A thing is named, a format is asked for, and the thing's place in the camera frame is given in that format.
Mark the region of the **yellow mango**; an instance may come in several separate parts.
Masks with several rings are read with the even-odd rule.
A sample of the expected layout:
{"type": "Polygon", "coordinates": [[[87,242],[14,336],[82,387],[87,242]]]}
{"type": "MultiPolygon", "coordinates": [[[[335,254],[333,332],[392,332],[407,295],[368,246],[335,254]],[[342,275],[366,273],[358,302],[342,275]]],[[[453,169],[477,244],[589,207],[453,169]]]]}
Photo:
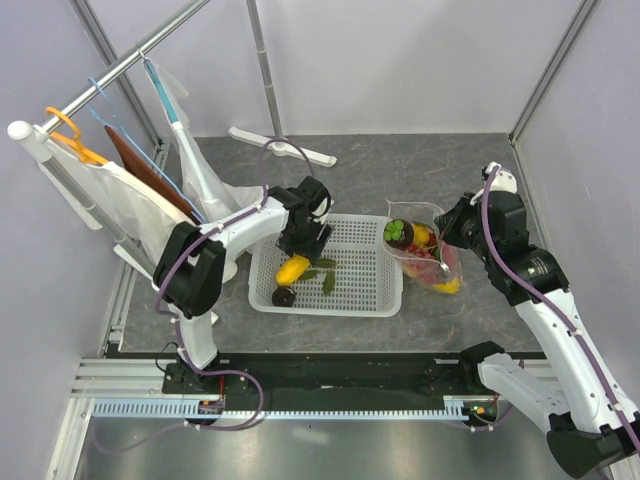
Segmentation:
{"type": "Polygon", "coordinates": [[[461,288],[461,281],[458,277],[453,278],[449,282],[432,284],[429,289],[437,293],[453,295],[459,292],[461,288]]]}
{"type": "Polygon", "coordinates": [[[293,285],[311,266],[311,261],[301,255],[294,255],[286,260],[276,274],[278,286],[293,285]]]}

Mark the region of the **orange fruit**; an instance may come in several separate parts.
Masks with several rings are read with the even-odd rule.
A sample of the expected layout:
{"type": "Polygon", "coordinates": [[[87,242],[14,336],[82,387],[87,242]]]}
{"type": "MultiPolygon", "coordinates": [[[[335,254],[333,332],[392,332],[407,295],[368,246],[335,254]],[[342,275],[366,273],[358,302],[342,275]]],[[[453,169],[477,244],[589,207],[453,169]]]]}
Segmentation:
{"type": "Polygon", "coordinates": [[[422,248],[427,248],[437,244],[437,237],[435,233],[427,226],[423,224],[413,224],[414,243],[422,248]]]}

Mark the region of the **clear zip top bag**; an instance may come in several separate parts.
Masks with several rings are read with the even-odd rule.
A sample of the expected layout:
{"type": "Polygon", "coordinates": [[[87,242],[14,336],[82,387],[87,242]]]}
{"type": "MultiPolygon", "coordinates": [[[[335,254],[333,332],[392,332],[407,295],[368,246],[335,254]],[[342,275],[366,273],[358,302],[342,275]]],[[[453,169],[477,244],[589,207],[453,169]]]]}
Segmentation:
{"type": "Polygon", "coordinates": [[[435,220],[444,210],[429,202],[387,201],[382,244],[411,280],[441,294],[462,287],[459,251],[440,238],[435,220]]]}

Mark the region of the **mangosteen with green calyx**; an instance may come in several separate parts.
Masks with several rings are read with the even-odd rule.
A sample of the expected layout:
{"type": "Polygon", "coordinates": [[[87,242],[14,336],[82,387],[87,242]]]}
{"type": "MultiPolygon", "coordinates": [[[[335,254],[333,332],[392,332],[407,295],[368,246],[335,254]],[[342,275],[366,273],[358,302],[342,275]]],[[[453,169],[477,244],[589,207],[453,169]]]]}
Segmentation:
{"type": "Polygon", "coordinates": [[[394,249],[405,249],[414,241],[413,225],[402,219],[389,220],[383,231],[383,239],[394,249]]]}

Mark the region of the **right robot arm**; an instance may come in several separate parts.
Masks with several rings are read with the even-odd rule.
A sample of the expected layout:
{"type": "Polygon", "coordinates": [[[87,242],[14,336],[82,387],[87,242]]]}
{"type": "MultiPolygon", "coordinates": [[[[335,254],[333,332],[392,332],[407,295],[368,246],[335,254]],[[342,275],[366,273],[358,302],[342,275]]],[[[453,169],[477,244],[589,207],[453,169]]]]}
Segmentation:
{"type": "Polygon", "coordinates": [[[529,241],[517,193],[465,193],[436,217],[441,239],[472,251],[491,284],[534,334],[560,384],[548,386],[492,341],[462,351],[467,392],[502,395],[544,434],[562,470],[581,479],[639,451],[639,407],[598,352],[554,256],[529,241]]]}

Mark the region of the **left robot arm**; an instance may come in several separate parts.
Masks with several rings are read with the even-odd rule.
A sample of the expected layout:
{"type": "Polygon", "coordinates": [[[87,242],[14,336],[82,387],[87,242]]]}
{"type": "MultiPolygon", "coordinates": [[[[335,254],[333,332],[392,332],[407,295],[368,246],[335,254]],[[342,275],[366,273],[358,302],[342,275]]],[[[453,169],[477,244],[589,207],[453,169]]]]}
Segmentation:
{"type": "Polygon", "coordinates": [[[219,382],[209,313],[237,257],[274,236],[287,257],[275,277],[277,296],[292,302],[291,287],[317,264],[331,236],[331,205],[329,190],[307,176],[297,187],[264,190],[256,203],[217,222],[174,227],[153,274],[155,307],[171,318],[188,364],[185,382],[196,392],[211,392],[219,382]]]}

